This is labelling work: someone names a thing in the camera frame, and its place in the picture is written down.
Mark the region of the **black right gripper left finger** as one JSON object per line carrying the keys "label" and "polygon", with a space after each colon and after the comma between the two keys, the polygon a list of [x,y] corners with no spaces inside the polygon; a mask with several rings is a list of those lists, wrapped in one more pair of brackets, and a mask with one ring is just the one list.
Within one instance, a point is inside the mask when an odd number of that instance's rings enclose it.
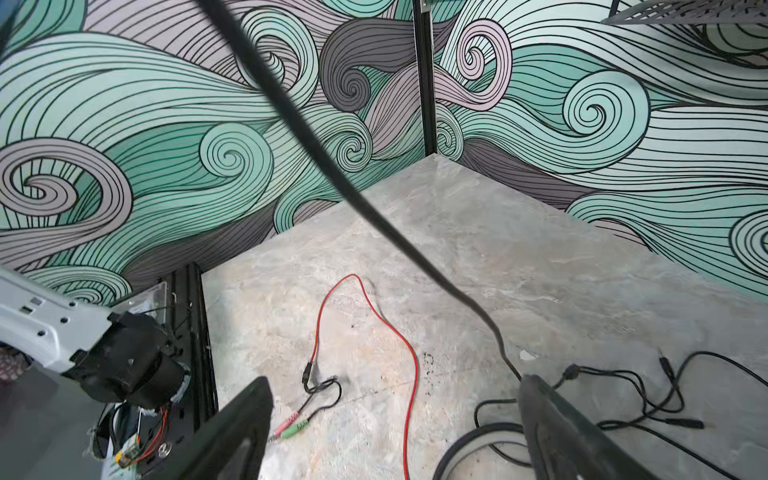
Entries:
{"label": "black right gripper left finger", "polygon": [[149,479],[256,479],[270,433],[273,395],[265,376],[255,378],[207,421]]}

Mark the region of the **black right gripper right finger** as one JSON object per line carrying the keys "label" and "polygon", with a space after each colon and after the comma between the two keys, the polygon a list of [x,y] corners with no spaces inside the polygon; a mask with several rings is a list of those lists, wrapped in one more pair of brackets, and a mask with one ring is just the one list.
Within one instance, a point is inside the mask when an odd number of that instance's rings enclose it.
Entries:
{"label": "black right gripper right finger", "polygon": [[655,477],[541,377],[522,377],[518,403],[536,478],[614,480]]}

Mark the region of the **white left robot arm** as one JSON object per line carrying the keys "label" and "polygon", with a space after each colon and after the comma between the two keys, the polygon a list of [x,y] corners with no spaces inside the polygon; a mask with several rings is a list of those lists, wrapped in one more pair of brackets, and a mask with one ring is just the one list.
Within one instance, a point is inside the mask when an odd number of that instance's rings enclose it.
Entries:
{"label": "white left robot arm", "polygon": [[146,314],[114,312],[1,269],[1,342],[68,378],[92,399],[156,410],[180,401],[191,374]]}

